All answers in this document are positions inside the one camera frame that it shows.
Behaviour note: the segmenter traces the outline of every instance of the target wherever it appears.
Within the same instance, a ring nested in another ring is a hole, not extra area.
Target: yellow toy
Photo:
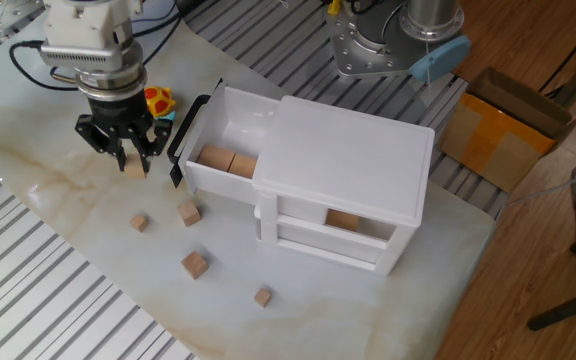
[[[159,86],[149,86],[144,90],[148,110],[154,117],[161,117],[170,114],[172,108],[177,105],[170,97],[170,88],[160,88]]]
[[[337,15],[341,8],[341,0],[332,0],[330,5],[328,5],[328,14]]]

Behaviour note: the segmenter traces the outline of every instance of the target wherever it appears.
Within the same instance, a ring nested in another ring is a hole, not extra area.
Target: small wooden cube
[[[359,216],[330,209],[326,216],[326,225],[357,231],[357,228],[359,228]]]
[[[124,166],[124,172],[129,179],[146,179],[146,173],[144,172],[144,168],[141,165],[141,158],[137,154],[126,155],[126,165]]]
[[[255,166],[257,166],[257,159],[235,154],[235,158],[232,160],[228,172],[252,179],[252,174],[255,173]]]
[[[259,291],[257,291],[257,295],[255,295],[255,301],[261,307],[266,307],[266,305],[268,305],[268,301],[270,301],[271,297],[272,297],[272,295],[270,295],[268,290],[259,289]]]
[[[208,270],[208,263],[196,251],[193,251],[190,255],[186,256],[186,258],[181,261],[181,264],[194,280],[197,280],[201,274]]]
[[[195,204],[193,204],[192,201],[179,205],[177,210],[179,211],[179,215],[181,215],[181,218],[184,220],[184,224],[186,224],[186,226],[190,226],[201,220],[199,210],[197,210],[197,207]]]
[[[234,158],[235,152],[232,150],[223,149],[214,145],[206,145],[201,150],[197,163],[213,169],[228,171]]]
[[[133,216],[132,220],[130,220],[130,225],[132,225],[135,230],[143,232],[148,227],[148,219],[137,214]]]

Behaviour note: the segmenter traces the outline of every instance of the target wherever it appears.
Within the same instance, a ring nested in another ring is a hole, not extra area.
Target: blue part
[[[419,59],[408,69],[408,72],[419,81],[427,81],[427,70],[430,68],[430,81],[435,81],[435,79],[456,68],[466,58],[469,51],[470,40],[468,40],[466,35],[462,35],[448,41],[430,54]]]
[[[157,119],[159,120],[168,120],[168,121],[175,121],[175,117],[177,116],[177,113],[174,111],[171,111],[170,114],[166,115],[166,116],[160,116]]]

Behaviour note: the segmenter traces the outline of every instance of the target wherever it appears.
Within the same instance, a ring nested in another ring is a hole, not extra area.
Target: cardboard box
[[[468,86],[437,144],[506,192],[576,124],[570,113],[535,90],[485,69]]]

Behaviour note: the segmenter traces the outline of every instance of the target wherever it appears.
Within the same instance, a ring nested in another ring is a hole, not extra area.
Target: marble surface
[[[12,41],[43,38],[41,21]],[[88,111],[83,95],[28,82],[9,44],[0,46],[0,181],[200,359],[433,358],[494,229],[488,215],[429,184],[422,226],[388,277],[262,245],[252,206],[201,191],[203,219],[186,228],[176,206],[190,195],[173,187],[167,158],[145,181],[121,175],[73,129]],[[19,53],[47,79],[34,51]],[[220,78],[283,95],[185,26],[148,72],[149,84],[172,88],[181,114]],[[136,213],[150,219],[143,233],[130,227]],[[193,250],[210,264],[196,281],[180,263]],[[265,309],[254,301],[260,287],[273,293]]]

